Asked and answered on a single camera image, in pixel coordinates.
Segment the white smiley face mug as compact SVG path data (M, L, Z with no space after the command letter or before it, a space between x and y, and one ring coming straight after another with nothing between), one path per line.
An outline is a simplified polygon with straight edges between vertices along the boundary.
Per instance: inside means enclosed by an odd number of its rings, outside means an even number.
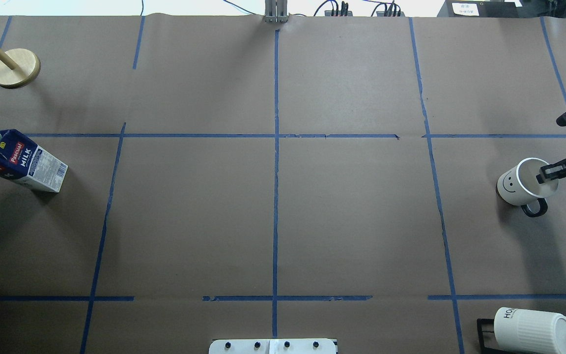
M525 158L501 174L496 183L499 197L512 206L521 207L526 216L540 217L548 211L547 200L559 189L558 180L539 182L540 169L548 163L539 158Z

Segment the white ribbed cup on rack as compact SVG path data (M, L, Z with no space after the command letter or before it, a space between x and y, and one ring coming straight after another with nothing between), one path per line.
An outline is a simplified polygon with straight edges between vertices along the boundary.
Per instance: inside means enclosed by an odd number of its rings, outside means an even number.
M494 316L501 350L519 354L566 354L566 316L558 312L501 307Z

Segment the blue white milk carton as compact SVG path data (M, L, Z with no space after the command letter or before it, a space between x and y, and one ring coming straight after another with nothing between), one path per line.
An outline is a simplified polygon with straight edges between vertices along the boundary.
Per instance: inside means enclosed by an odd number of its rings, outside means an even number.
M0 177L58 193L69 166L16 129L0 130Z

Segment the black box with label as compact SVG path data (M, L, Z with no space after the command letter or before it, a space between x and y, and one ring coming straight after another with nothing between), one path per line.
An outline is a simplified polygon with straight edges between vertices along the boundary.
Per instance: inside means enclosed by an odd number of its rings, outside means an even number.
M514 2L489 0L445 0L438 18L520 18Z

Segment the wooden mug tree stand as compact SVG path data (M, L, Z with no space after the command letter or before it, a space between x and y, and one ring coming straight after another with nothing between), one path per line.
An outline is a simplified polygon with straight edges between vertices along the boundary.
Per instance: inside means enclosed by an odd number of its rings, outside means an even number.
M41 62L34 52L0 48L0 87L16 89L31 83L40 74Z

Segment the aluminium frame post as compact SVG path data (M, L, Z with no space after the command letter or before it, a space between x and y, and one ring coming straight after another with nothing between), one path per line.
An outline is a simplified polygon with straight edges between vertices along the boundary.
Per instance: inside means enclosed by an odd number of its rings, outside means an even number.
M287 0L265 0L264 16L265 23L287 23L289 11Z

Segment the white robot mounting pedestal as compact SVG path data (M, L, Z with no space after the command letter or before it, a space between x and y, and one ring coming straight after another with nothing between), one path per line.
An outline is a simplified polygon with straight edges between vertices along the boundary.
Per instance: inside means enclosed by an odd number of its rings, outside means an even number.
M222 339L209 345L209 354L337 354L330 338Z

